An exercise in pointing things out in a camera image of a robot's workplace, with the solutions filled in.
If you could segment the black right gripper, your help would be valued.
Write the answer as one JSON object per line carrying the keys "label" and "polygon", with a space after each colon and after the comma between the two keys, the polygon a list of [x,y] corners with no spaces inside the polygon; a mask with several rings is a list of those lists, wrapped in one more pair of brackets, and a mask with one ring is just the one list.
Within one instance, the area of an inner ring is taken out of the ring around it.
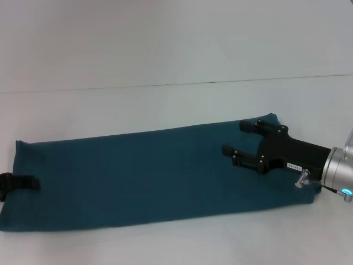
{"label": "black right gripper", "polygon": [[239,129],[245,133],[263,136],[256,156],[223,145],[222,154],[232,159],[232,165],[268,173],[275,168],[293,172],[309,171],[310,179],[321,179],[323,168],[331,149],[296,140],[288,134],[288,127],[275,125],[264,120],[249,122],[241,120]]}

